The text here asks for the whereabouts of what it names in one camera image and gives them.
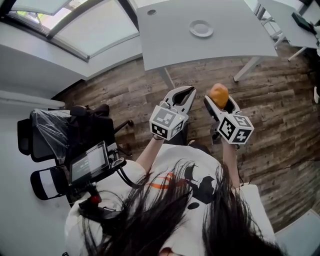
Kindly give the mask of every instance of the small hole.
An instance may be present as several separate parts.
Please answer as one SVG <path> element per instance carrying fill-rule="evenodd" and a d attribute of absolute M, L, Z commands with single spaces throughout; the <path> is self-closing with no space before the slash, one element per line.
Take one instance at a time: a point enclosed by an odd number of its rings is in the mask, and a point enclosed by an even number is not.
<path fill-rule="evenodd" d="M 147 12 L 147 14 L 148 15 L 154 15 L 154 14 L 156 14 L 156 10 L 154 10 L 154 9 L 152 9 L 152 10 L 149 10 L 148 12 Z"/>

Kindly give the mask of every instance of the white wall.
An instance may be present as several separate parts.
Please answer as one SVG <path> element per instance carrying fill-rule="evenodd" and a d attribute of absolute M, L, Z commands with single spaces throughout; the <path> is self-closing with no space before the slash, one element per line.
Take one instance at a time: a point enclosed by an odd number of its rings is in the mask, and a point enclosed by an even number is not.
<path fill-rule="evenodd" d="M 30 184 L 32 172 L 54 166 L 35 163 L 18 150 L 17 121 L 31 108 L 0 104 L 0 253 L 4 256 L 60 256 L 65 252 L 66 197 L 39 200 Z"/>
<path fill-rule="evenodd" d="M 25 88 L 27 94 L 38 91 L 50 99 L 83 78 L 65 67 L 11 47 L 0 45 L 0 56 L 0 85 L 6 86 L 6 91 L 25 93 L 20 90 Z"/>
<path fill-rule="evenodd" d="M 34 68 L 33 70 L 40 68 L 40 76 L 42 77 L 39 77 L 38 80 L 45 78 L 51 80 L 51 82 L 42 84 L 33 83 L 32 81 L 37 78 L 35 76 L 38 75 L 35 72 L 30 78 L 31 82 L 28 85 L 52 91 L 56 94 L 79 79 L 90 79 L 122 63 L 142 56 L 139 36 L 109 48 L 91 58 L 87 63 L 40 38 L 1 22 L 0 35 L 0 46 L 2 46 L 0 48 L 0 56 L 2 58 L 2 53 L 8 52 L 6 60 L 9 63 L 14 63 L 10 68 L 5 69 L 5 72 L 2 72 L 5 79 L 11 82 L 12 77 L 17 75 L 20 78 L 17 81 L 17 86 L 26 86 L 23 81 L 26 73 L 33 72 L 32 68 Z M 19 64 L 19 59 L 25 60 L 23 64 Z"/>

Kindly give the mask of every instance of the plastic wrap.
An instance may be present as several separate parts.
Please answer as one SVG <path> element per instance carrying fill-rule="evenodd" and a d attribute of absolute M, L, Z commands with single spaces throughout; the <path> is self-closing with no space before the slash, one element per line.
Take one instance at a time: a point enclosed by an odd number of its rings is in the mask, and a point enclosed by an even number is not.
<path fill-rule="evenodd" d="M 57 159 L 66 157 L 69 113 L 68 110 L 34 109 L 30 114 L 32 129 L 38 129 Z"/>

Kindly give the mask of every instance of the black graphic print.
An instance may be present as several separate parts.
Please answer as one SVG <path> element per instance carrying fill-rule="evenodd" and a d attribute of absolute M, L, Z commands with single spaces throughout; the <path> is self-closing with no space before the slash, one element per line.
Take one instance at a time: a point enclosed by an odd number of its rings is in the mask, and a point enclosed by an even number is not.
<path fill-rule="evenodd" d="M 199 186 L 193 182 L 197 182 L 193 177 L 193 166 L 188 166 L 184 171 L 184 178 L 189 186 L 192 188 L 192 197 L 199 200 L 204 204 L 210 204 L 213 201 L 214 188 L 212 187 L 212 181 L 214 178 L 211 176 L 206 176 L 202 179 Z M 189 210 L 193 210 L 199 207 L 198 202 L 193 202 L 188 205 Z"/>

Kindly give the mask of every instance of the table leg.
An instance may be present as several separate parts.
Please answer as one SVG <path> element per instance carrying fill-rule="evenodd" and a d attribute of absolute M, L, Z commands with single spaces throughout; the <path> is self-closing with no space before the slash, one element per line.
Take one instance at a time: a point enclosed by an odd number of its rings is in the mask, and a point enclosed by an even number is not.
<path fill-rule="evenodd" d="M 285 33 L 282 33 L 280 36 L 279 36 L 279 38 L 278 38 L 278 40 L 275 42 L 275 44 L 274 44 L 274 48 L 276 48 L 277 49 L 277 46 L 285 39 Z"/>
<path fill-rule="evenodd" d="M 257 3 L 256 3 L 256 6 L 255 6 L 255 8 L 254 8 L 254 10 L 253 10 L 253 13 L 254 13 L 255 16 L 258 15 L 258 12 L 259 12 L 260 7 L 261 7 L 261 4 L 257 2 Z"/>
<path fill-rule="evenodd" d="M 265 12 L 266 9 L 261 6 L 258 14 L 256 15 L 259 21 L 261 21 L 261 19 L 264 17 Z"/>
<path fill-rule="evenodd" d="M 264 21 L 261 22 L 261 25 L 264 26 L 266 25 L 268 22 L 272 21 L 274 18 L 272 16 L 270 16 L 269 18 L 265 19 Z"/>
<path fill-rule="evenodd" d="M 251 72 L 261 61 L 262 57 L 253 57 L 249 60 L 249 62 L 233 77 L 235 82 L 243 79 L 245 75 Z"/>
<path fill-rule="evenodd" d="M 307 47 L 303 47 L 300 50 L 298 50 L 294 55 L 292 55 L 290 58 L 288 58 L 288 61 L 291 61 L 293 58 L 297 57 L 300 53 L 302 53 Z"/>
<path fill-rule="evenodd" d="M 174 83 L 171 80 L 171 77 L 170 77 L 166 67 L 160 67 L 157 69 L 157 71 L 170 90 L 173 90 L 176 88 Z"/>

